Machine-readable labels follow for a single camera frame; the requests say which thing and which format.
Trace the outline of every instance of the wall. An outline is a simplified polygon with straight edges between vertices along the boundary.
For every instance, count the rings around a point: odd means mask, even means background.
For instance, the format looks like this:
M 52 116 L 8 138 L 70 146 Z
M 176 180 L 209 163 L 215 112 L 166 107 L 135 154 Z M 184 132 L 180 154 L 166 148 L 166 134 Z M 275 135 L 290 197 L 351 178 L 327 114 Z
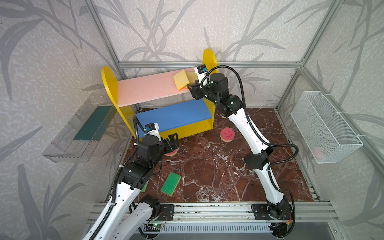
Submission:
M 345 1 L 306 67 L 383 152 L 384 1 Z M 280 114 L 322 200 L 330 200 L 351 240 L 382 239 L 384 177 L 361 149 L 335 164 L 317 164 L 290 113 L 301 76 Z
M 111 59 L 81 1 L 0 3 L 0 239 L 77 239 L 128 139 L 117 114 L 84 164 L 41 154 Z
M 119 61 L 201 61 L 206 48 L 218 61 L 299 61 L 331 0 L 94 3 Z M 125 70 L 132 78 L 172 69 Z M 274 107 L 294 69 L 237 71 L 245 83 L 248 106 Z M 233 76 L 231 93 L 238 94 Z M 185 94 L 140 105 L 160 107 L 188 99 Z

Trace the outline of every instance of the dark floor panel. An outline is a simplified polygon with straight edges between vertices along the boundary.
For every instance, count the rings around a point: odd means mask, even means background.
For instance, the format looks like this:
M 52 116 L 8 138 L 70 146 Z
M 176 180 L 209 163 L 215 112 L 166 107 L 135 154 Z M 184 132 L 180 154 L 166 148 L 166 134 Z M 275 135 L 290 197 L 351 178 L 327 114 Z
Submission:
M 248 112 L 270 142 L 288 143 L 272 108 L 249 108 Z M 220 139 L 220 131 L 225 127 L 235 131 L 232 142 L 226 143 Z M 216 111 L 214 128 L 180 139 L 178 153 L 173 157 L 163 157 L 162 171 L 152 176 L 146 192 L 140 198 L 150 194 L 162 202 L 265 201 L 265 193 L 257 175 L 243 161 L 248 153 L 250 148 L 235 125 Z M 270 161 L 281 161 L 291 154 L 291 149 L 277 148 L 270 156 Z M 313 201 L 296 160 L 273 166 L 272 169 L 280 188 L 290 188 L 296 201 Z M 160 192 L 170 172 L 182 177 L 172 196 Z

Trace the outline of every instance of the metal base plate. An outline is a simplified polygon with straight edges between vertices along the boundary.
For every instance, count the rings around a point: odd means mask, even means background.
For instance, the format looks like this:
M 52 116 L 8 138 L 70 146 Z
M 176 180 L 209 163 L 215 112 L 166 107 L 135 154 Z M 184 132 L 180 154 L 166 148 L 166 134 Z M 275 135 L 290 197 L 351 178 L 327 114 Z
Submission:
M 253 214 L 255 216 L 255 220 L 276 220 L 276 219 L 273 219 L 269 216 L 268 204 L 254 204 L 254 206 L 255 206 L 254 207 L 255 212 Z M 288 208 L 289 208 L 289 210 L 287 209 L 287 212 L 292 213 L 293 211 L 292 211 L 292 207 L 290 204 L 288 205 Z M 284 220 L 288 221 L 290 218 L 290 215 L 285 212 L 283 214 L 283 218 L 284 218 Z
M 175 210 L 175 205 L 173 204 L 160 204 L 161 213 L 156 220 L 158 221 L 171 221 L 173 220 L 173 213 Z

